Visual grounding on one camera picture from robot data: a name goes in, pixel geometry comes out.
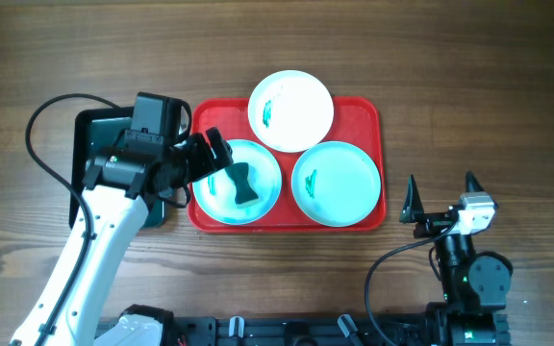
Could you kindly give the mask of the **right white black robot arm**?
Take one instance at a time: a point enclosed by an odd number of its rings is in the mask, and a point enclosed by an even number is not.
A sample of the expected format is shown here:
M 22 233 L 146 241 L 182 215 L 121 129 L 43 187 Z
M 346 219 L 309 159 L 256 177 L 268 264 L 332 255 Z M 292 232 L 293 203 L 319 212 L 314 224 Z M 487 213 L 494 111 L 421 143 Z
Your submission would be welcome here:
M 431 239 L 444 293 L 442 303 L 427 306 L 430 345 L 509 345 L 506 308 L 514 272 L 504 256 L 478 252 L 473 237 L 487 230 L 498 204 L 473 173 L 466 173 L 466 192 L 444 212 L 426 212 L 411 177 L 402 223 L 414 223 L 414 238 Z

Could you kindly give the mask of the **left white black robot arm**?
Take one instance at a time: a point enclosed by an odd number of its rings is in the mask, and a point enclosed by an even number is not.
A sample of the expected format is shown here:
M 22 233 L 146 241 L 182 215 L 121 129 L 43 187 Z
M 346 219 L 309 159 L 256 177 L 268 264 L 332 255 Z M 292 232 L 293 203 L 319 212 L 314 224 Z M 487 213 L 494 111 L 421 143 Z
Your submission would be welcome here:
M 90 162 L 79 212 L 36 305 L 13 345 L 91 345 L 100 314 L 131 241 L 165 191 L 185 188 L 233 162 L 217 128 L 169 138 L 130 131 L 121 146 Z

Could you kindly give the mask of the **green yellow sponge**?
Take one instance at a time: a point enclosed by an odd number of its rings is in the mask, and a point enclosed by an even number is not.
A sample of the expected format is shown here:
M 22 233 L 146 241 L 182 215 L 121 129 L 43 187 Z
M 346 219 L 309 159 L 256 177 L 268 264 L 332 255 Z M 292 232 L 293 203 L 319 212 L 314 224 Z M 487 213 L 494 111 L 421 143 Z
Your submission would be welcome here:
M 247 162 L 236 162 L 225 168 L 226 175 L 235 187 L 235 205 L 239 209 L 256 204 L 260 197 L 249 182 L 250 168 Z

